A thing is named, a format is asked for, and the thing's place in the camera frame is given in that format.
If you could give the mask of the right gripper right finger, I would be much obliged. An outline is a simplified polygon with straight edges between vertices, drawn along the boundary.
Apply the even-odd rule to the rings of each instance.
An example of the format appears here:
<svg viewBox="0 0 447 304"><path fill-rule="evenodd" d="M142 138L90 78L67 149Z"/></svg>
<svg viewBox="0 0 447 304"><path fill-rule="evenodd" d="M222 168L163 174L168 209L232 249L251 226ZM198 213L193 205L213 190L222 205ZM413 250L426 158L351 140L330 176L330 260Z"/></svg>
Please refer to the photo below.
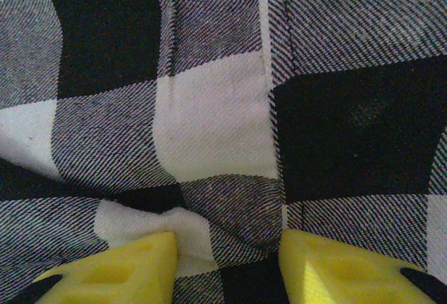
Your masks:
<svg viewBox="0 0 447 304"><path fill-rule="evenodd" d="M290 304L447 304L447 284L409 262L286 229L279 268Z"/></svg>

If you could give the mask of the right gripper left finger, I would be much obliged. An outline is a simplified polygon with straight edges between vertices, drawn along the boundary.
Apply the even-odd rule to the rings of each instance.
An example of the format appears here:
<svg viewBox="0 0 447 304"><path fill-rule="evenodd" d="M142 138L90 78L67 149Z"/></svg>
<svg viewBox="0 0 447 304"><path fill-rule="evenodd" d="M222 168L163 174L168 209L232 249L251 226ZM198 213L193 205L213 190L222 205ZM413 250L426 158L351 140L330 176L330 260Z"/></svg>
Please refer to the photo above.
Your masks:
<svg viewBox="0 0 447 304"><path fill-rule="evenodd" d="M154 233L39 275L6 304L171 304L177 238Z"/></svg>

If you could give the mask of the black white checkered shirt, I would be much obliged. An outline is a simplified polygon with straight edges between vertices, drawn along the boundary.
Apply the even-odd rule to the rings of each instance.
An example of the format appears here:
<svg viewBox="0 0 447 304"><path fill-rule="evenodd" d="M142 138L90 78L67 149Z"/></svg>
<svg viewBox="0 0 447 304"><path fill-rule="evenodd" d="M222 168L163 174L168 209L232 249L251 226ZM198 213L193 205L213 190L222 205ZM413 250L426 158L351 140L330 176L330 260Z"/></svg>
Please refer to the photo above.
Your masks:
<svg viewBox="0 0 447 304"><path fill-rule="evenodd" d="M289 304L284 229L447 286L447 0L0 0L0 304L160 231L173 304Z"/></svg>

